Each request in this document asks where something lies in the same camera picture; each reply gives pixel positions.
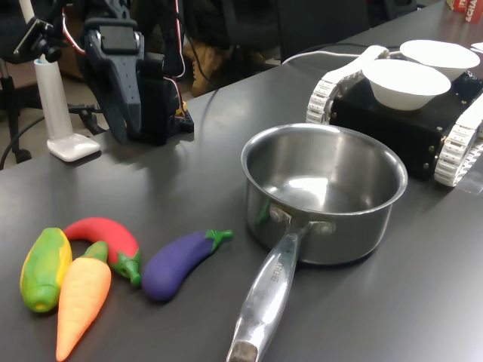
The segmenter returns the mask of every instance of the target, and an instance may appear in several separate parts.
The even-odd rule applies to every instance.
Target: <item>stainless steel saucepan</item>
[[[345,128],[290,124],[265,130],[241,153],[246,221],[271,247],[235,327],[228,362],[258,362],[273,337],[297,260],[336,265],[379,244],[408,174],[382,143]]]

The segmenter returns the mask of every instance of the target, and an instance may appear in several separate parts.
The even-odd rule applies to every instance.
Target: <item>toy red chili pepper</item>
[[[140,253],[134,236],[121,224],[105,217],[88,217],[74,222],[64,231],[72,240],[88,240],[91,243],[105,241],[109,247],[107,262],[115,272],[131,279],[133,285],[139,285]]]

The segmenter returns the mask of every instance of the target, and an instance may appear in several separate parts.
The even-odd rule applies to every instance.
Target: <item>white bowl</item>
[[[431,67],[405,60],[381,59],[362,69],[376,100],[389,108],[413,111],[451,88],[449,79]]]
[[[478,55],[458,44],[433,40],[411,40],[401,45],[401,53],[409,60],[431,66],[455,80],[480,63]]]

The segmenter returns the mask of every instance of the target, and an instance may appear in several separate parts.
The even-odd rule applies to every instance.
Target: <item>red box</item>
[[[465,20],[467,23],[479,23],[481,13],[483,13],[483,0],[466,0]]]
[[[468,0],[446,0],[452,11],[466,12]]]

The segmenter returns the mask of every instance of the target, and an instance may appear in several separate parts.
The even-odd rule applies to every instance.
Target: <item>white cylinder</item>
[[[42,58],[37,59],[34,64],[48,135],[51,139],[66,137],[73,131],[59,65]]]
[[[30,0],[19,0],[19,3],[22,8],[23,19],[28,23],[34,17],[32,3]]]

